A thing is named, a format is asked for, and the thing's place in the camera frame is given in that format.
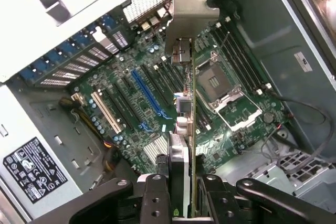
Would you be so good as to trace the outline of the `metal socket cover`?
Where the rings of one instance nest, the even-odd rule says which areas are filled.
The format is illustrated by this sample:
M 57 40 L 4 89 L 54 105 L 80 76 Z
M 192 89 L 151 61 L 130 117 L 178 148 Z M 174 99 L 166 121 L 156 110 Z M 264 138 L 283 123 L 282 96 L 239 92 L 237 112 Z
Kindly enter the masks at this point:
M 262 115 L 262 108 L 241 88 L 235 88 L 214 102 L 213 111 L 232 132 L 252 126 Z

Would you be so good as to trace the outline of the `green motherboard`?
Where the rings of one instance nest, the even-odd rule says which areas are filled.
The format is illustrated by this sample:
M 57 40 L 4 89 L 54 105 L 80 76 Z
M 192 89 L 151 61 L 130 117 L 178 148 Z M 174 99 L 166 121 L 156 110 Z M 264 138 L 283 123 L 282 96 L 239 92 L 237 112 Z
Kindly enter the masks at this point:
M 138 31 L 131 47 L 86 73 L 72 85 L 71 98 L 63 98 L 59 102 L 75 119 L 83 121 L 107 148 L 108 152 L 102 161 L 106 170 L 114 170 L 118 162 L 126 161 L 136 175 L 152 173 L 156 170 L 158 158 L 163 156 L 157 156 L 154 165 L 143 148 L 160 135 L 165 136 L 168 141 L 169 131 L 175 128 L 176 105 L 173 98 L 173 105 L 165 106 L 140 66 L 143 63 L 153 65 L 165 62 L 182 82 L 182 68 L 172 66 L 171 58 L 164 53 L 165 37 L 166 28 L 163 24 L 146 31 Z M 205 102 L 196 78 L 197 167 L 204 167 L 207 172 L 215 173 L 220 166 L 236 156 L 243 155 L 244 151 L 258 151 L 271 162 L 279 161 L 280 150 L 271 149 L 270 146 L 272 135 L 276 134 L 287 121 L 287 111 L 283 103 L 270 93 L 253 94 L 242 86 L 208 26 L 195 42 L 196 67 L 210 58 L 211 51 L 216 51 L 221 57 L 224 71 L 235 85 L 234 88 L 241 88 L 262 108 L 263 113 L 252 126 L 232 132 Z M 161 107 L 163 116 L 156 114 L 132 77 L 132 70 L 136 70 L 141 76 Z M 93 92 L 101 95 L 114 114 L 123 128 L 121 133 L 117 134 L 110 126 L 92 99 Z M 263 121 L 262 116 L 265 112 L 275 115 L 274 123 L 267 124 Z

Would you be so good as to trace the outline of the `round coin battery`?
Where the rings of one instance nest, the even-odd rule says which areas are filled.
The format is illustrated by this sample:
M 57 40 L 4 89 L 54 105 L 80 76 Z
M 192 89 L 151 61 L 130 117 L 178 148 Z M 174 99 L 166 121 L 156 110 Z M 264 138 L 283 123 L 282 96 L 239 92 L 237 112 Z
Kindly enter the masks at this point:
M 265 112 L 263 114 L 262 120 L 267 124 L 272 124 L 275 121 L 275 115 L 271 112 Z

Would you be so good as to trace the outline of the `white expansion slot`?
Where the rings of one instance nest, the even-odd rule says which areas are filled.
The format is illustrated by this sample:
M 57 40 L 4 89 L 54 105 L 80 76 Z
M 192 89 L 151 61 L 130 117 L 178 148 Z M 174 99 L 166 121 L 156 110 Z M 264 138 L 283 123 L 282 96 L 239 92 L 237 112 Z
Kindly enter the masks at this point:
M 117 119 L 115 118 L 114 114 L 110 111 L 110 109 L 107 107 L 107 105 L 101 98 L 101 95 L 98 92 L 93 92 L 91 94 L 91 97 L 97 104 L 98 108 L 101 110 L 102 114 L 104 115 L 110 126 L 113 128 L 113 130 L 117 134 L 121 133 L 123 131 L 123 128 L 117 122 Z

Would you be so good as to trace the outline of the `silver chipset heat sink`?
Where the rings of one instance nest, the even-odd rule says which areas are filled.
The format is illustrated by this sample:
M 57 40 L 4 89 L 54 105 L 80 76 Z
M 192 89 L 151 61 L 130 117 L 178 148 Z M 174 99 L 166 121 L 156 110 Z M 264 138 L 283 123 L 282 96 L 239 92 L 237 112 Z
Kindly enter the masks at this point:
M 167 155 L 168 141 L 165 136 L 160 135 L 143 148 L 149 160 L 155 165 L 156 158 L 160 155 Z

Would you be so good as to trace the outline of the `silver power supply with label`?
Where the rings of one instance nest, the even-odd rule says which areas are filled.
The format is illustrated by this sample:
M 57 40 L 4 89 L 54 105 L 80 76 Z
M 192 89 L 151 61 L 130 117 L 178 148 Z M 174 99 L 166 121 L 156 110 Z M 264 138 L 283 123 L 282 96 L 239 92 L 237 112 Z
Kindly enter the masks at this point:
M 26 224 L 86 193 L 102 173 L 103 146 L 81 120 L 61 108 L 64 90 L 0 86 L 0 224 Z M 32 203 L 4 165 L 15 150 L 38 139 L 66 182 Z

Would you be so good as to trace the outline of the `blue expansion slot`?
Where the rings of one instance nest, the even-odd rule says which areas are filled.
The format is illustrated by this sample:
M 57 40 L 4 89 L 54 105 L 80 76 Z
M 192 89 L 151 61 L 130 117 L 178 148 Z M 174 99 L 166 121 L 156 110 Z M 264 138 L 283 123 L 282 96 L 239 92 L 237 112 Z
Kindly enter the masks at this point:
M 159 115 L 159 116 L 163 116 L 161 107 L 157 103 L 157 101 L 156 101 L 155 97 L 152 95 L 151 91 L 147 88 L 146 84 L 144 83 L 144 81 L 142 80 L 142 78 L 138 74 L 138 72 L 136 70 L 132 70 L 131 75 L 135 79 L 136 83 L 138 84 L 138 86 L 140 87 L 140 89 L 142 90 L 142 92 L 144 93 L 146 98 L 148 99 L 149 103 L 151 104 L 151 106 L 154 109 L 154 111 L 156 112 L 156 114 Z

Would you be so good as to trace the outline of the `silver metal disk bay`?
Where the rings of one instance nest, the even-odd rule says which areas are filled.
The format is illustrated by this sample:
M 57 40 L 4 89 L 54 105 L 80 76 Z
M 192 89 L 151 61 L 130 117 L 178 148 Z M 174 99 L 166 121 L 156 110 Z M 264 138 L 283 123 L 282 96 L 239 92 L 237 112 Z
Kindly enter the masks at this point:
M 244 151 L 220 166 L 215 174 L 232 185 L 241 178 L 259 180 L 335 214 L 336 167 L 333 164 L 315 158 L 297 173 L 285 174 L 285 170 L 297 167 L 307 158 L 306 153 L 294 152 L 271 162 L 258 151 Z

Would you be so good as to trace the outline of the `black RAM slot bank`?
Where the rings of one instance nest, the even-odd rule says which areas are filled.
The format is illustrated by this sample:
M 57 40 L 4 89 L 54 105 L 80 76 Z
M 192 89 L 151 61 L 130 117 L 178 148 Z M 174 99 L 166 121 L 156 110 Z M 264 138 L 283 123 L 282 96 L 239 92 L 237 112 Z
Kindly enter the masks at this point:
M 235 22 L 216 22 L 210 30 L 242 86 L 253 94 L 269 94 L 272 90 L 270 81 Z
M 167 107 L 173 105 L 173 95 L 181 92 L 182 82 L 176 73 L 165 62 L 158 62 L 153 65 L 143 63 L 140 66 L 142 72 L 153 86 L 160 100 Z

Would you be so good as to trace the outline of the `open black PC case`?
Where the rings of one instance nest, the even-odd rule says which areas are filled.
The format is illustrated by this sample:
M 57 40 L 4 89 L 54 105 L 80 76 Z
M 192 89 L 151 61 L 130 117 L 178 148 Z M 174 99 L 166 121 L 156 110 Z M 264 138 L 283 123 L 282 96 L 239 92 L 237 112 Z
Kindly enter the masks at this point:
M 0 86 L 64 90 L 61 99 L 69 99 L 76 81 L 131 47 L 138 31 L 158 24 L 167 30 L 173 14 L 172 0 L 62 2 L 70 17 L 59 23 L 38 0 L 0 0 Z M 280 150 L 280 159 L 294 152 L 308 154 L 285 174 L 297 173 L 315 158 L 336 167 L 336 0 L 207 0 L 207 4 L 219 9 L 218 19 L 208 26 L 221 20 L 235 22 L 271 83 L 271 96 L 287 111 L 286 123 L 271 137 L 271 149 Z M 304 72 L 294 57 L 300 51 L 312 72 Z M 103 146 L 103 158 L 107 152 Z M 166 177 L 170 195 L 169 136 L 167 155 L 157 159 L 152 173 L 136 175 L 126 161 L 106 170 L 102 161 L 102 173 L 89 191 L 114 178 L 136 186 L 159 174 Z M 32 203 L 66 182 L 36 138 L 12 152 L 4 165 Z M 202 210 L 207 204 L 198 191 L 199 179 L 209 174 L 216 175 L 196 165 L 195 217 L 174 218 L 172 210 L 172 224 L 214 224 Z

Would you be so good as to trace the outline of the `white case sticker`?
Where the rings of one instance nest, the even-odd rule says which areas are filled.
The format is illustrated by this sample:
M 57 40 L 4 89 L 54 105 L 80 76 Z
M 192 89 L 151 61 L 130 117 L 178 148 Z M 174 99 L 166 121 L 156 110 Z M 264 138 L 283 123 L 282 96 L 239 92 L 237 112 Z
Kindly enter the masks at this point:
M 303 69 L 304 72 L 312 72 L 313 69 L 305 58 L 304 54 L 300 51 L 294 54 L 294 57 L 298 61 L 299 65 Z

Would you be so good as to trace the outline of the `CPU socket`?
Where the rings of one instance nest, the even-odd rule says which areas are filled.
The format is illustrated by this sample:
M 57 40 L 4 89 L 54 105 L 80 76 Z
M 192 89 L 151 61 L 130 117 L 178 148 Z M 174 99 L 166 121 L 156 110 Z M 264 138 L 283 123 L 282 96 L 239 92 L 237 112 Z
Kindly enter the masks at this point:
M 233 91 L 235 85 L 225 73 L 219 54 L 216 51 L 211 51 L 209 56 L 209 59 L 196 67 L 196 77 L 205 102 L 214 108 L 212 104 L 219 103 L 220 99 Z

